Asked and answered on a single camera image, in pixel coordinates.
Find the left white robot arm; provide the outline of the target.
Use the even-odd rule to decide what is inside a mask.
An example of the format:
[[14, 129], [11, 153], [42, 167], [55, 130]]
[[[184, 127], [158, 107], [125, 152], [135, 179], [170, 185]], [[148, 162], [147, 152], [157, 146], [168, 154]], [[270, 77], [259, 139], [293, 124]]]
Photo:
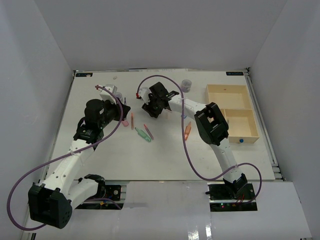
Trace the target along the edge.
[[33, 185], [28, 191], [29, 214], [33, 221], [62, 229], [76, 207], [87, 199], [99, 200], [105, 196], [105, 179], [100, 175], [88, 174], [76, 185], [73, 182], [102, 140], [104, 128], [112, 121], [122, 121], [130, 109], [110, 100], [92, 99], [86, 103], [84, 117], [78, 122], [69, 149], [70, 155], [41, 185]]

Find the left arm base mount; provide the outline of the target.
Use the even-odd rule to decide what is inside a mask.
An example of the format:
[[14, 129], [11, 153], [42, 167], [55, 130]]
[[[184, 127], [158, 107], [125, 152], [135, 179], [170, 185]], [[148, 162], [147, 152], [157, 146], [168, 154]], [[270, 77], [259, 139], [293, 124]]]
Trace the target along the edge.
[[88, 202], [80, 204], [76, 209], [80, 210], [121, 210], [123, 203], [121, 200], [122, 186], [119, 184], [107, 184], [105, 179], [97, 174], [88, 174], [84, 178], [79, 178], [78, 182], [93, 180], [98, 183], [97, 194], [88, 198]]

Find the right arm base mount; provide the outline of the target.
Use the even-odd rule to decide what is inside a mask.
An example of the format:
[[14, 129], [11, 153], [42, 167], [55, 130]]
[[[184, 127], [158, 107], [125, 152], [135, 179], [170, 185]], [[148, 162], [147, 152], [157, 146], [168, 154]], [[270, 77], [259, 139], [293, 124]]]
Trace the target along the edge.
[[209, 197], [211, 212], [256, 212], [258, 210], [256, 201], [251, 201], [255, 196], [251, 183], [237, 194], [234, 194], [225, 184], [209, 184], [205, 194]]

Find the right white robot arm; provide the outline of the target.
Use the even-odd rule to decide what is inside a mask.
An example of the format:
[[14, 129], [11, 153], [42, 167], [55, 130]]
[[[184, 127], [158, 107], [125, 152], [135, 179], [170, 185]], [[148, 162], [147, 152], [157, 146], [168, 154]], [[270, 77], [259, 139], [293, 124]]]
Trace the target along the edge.
[[183, 93], [169, 92], [161, 82], [151, 87], [142, 87], [136, 93], [143, 100], [142, 109], [152, 118], [158, 118], [164, 109], [181, 112], [196, 123], [200, 138], [213, 150], [222, 170], [226, 195], [236, 200], [244, 193], [248, 183], [245, 174], [237, 166], [229, 142], [229, 125], [218, 105], [198, 103], [185, 98]]

